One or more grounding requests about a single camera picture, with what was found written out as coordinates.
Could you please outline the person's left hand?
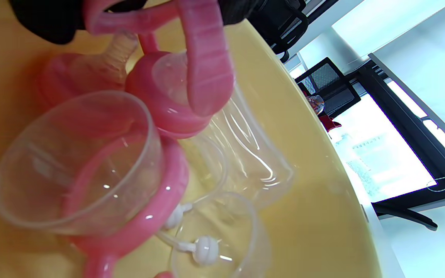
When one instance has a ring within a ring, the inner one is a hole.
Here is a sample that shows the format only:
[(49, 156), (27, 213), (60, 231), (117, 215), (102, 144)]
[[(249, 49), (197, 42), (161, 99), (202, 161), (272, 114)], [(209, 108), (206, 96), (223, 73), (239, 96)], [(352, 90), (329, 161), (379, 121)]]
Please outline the person's left hand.
[[(27, 30), (53, 44), (71, 42), (85, 30), (82, 0), (10, 0), (10, 7)], [(224, 26), (238, 24), (257, 7), (257, 0), (219, 0)]]

